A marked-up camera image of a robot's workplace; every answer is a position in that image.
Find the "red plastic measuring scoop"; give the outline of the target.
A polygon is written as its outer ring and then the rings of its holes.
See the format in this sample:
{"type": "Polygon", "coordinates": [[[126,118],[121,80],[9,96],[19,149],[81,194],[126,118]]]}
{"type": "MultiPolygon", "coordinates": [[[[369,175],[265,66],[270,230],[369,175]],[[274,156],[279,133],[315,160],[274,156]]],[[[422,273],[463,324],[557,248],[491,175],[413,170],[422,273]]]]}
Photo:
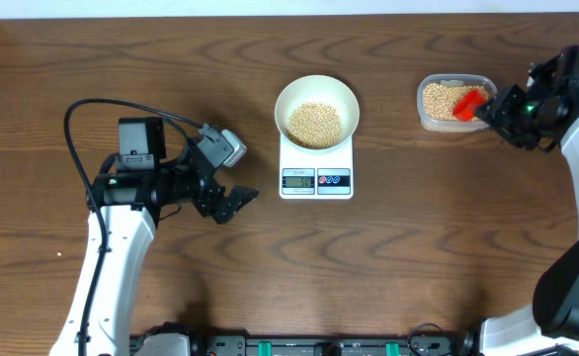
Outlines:
{"type": "Polygon", "coordinates": [[[468,122],[474,118],[474,112],[485,103],[485,97],[479,90],[473,89],[462,96],[453,108],[453,116],[461,122],[468,122]]]}

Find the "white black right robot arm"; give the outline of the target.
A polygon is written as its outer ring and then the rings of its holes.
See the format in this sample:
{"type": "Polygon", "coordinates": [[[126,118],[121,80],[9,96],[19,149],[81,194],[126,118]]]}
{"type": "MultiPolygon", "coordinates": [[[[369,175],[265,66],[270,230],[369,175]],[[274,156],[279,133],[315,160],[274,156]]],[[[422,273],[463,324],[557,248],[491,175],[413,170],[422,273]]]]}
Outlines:
{"type": "Polygon", "coordinates": [[[530,305],[484,320],[478,355],[579,353],[579,45],[535,63],[525,88],[499,91],[475,115],[505,141],[534,150],[559,148],[570,169],[578,218],[577,241],[539,278],[530,305]]]}

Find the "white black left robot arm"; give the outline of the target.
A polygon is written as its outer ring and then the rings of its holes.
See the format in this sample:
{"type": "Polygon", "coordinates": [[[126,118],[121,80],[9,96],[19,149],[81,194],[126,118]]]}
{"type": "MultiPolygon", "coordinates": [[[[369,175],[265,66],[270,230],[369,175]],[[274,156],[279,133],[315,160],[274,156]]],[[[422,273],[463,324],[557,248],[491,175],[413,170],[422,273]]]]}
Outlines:
{"type": "Polygon", "coordinates": [[[141,266],[164,207],[192,204],[203,217],[228,223],[257,198],[256,189],[226,190],[213,177],[246,152],[231,131],[203,125],[179,157],[166,158],[170,120],[126,118],[119,150],[103,164],[87,192],[86,255],[67,320],[53,355],[127,355],[130,319],[141,266]]]}

